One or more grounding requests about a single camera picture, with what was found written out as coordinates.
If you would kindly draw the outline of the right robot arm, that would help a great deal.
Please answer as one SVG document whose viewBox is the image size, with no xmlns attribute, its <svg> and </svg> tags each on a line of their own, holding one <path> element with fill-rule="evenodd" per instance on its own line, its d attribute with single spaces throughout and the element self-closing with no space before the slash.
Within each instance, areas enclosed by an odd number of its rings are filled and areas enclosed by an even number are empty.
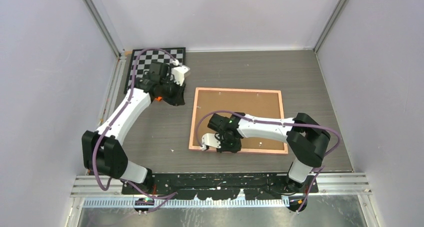
<svg viewBox="0 0 424 227">
<path fill-rule="evenodd" d="M 287 144 L 295 155 L 285 178 L 290 193 L 299 192 L 306 184 L 307 176 L 313 169 L 322 166 L 331 135 L 306 113 L 294 118 L 265 118 L 244 112 L 214 111 L 207 123 L 213 133 L 206 133 L 197 140 L 202 151 L 210 147 L 217 152 L 237 153 L 241 140 L 262 138 Z"/>
</svg>

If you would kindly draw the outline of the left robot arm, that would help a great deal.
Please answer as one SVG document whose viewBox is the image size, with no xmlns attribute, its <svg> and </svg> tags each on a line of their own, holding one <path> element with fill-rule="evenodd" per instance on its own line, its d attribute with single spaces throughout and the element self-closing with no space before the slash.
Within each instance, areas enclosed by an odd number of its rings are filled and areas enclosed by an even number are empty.
<svg viewBox="0 0 424 227">
<path fill-rule="evenodd" d="M 123 150 L 125 137 L 155 99 L 171 106 L 185 104 L 185 79 L 189 72 L 189 67 L 176 61 L 153 61 L 143 76 L 131 83 L 123 101 L 105 123 L 82 135 L 84 167 L 112 179 L 132 182 L 141 194 L 148 194 L 154 186 L 152 170 L 128 159 Z"/>
</svg>

